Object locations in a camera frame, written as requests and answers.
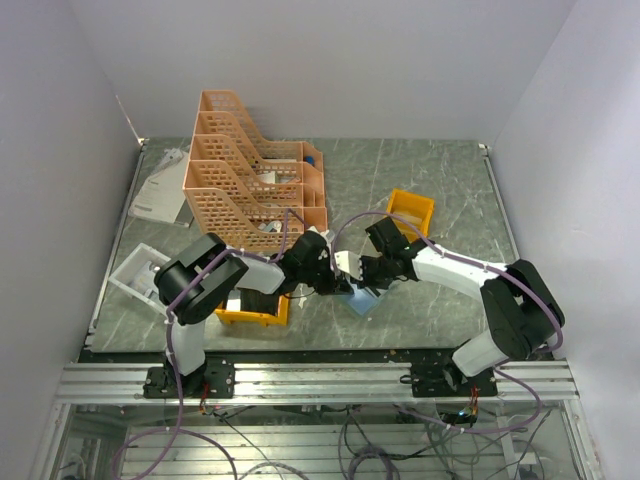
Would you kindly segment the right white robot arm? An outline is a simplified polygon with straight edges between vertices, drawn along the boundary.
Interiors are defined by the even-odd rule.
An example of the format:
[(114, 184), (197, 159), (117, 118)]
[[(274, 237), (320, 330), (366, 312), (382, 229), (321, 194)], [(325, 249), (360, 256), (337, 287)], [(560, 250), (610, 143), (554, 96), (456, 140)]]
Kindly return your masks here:
[(377, 254), (353, 261), (360, 285), (386, 289), (400, 280), (429, 282), (483, 307), (485, 330), (456, 347), (440, 373), (448, 393), (463, 395), (482, 371), (562, 345), (564, 314), (531, 262), (481, 261), (448, 250), (421, 233), (409, 240), (389, 215), (368, 227), (366, 234)]

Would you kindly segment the white bin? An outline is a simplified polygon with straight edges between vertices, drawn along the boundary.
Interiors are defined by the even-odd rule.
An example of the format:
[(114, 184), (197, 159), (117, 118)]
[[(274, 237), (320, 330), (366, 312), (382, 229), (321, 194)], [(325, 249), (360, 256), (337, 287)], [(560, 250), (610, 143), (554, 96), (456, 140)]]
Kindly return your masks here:
[(170, 258), (156, 249), (140, 243), (111, 273), (108, 281), (126, 295), (135, 298), (153, 310), (163, 313), (154, 278)]

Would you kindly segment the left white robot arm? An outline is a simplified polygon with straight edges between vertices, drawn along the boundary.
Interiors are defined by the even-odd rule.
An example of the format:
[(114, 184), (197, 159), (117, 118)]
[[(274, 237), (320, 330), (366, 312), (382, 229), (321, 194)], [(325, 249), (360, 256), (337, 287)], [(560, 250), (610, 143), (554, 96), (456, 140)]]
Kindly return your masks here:
[(344, 276), (332, 268), (327, 240), (311, 230), (269, 258), (231, 248), (208, 233), (165, 263), (154, 284), (166, 306), (166, 381), (158, 391), (177, 398), (202, 390), (207, 370), (205, 322), (232, 290), (275, 299), (299, 285), (318, 295), (353, 292)]

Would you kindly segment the pink file organizer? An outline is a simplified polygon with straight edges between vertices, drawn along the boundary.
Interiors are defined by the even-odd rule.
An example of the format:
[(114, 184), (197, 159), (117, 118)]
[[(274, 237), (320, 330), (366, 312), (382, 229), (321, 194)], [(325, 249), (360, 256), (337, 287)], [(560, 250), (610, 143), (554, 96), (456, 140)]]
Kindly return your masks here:
[(322, 153), (307, 141), (265, 138), (232, 90), (200, 95), (183, 192), (202, 232), (255, 253), (328, 228)]

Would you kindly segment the yellow bin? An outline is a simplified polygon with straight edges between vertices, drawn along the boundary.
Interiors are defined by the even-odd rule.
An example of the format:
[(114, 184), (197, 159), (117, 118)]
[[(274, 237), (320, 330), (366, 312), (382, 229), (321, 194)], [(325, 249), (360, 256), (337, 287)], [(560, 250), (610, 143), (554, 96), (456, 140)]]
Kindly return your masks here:
[(234, 323), (255, 323), (263, 327), (272, 325), (287, 326), (289, 317), (290, 300), (285, 296), (278, 298), (276, 312), (274, 314), (246, 310), (242, 306), (241, 295), (236, 292), (215, 309), (218, 320), (226, 325)]
[(408, 221), (425, 237), (435, 210), (435, 200), (416, 193), (394, 188), (385, 211)]

